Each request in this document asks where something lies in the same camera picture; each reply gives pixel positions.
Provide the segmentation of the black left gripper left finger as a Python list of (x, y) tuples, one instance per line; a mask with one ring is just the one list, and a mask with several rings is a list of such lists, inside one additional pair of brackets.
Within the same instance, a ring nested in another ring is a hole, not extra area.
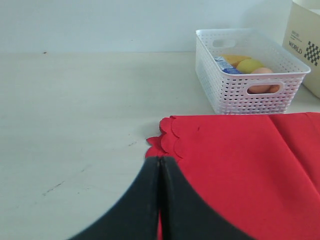
[(146, 158), (123, 196), (103, 216), (71, 239), (155, 240), (159, 220), (159, 174), (159, 158)]

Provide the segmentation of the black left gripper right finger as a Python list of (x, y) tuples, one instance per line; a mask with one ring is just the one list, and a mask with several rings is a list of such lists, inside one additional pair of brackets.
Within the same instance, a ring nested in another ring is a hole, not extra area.
[(159, 159), (161, 240), (252, 240), (224, 219), (193, 189), (172, 157)]

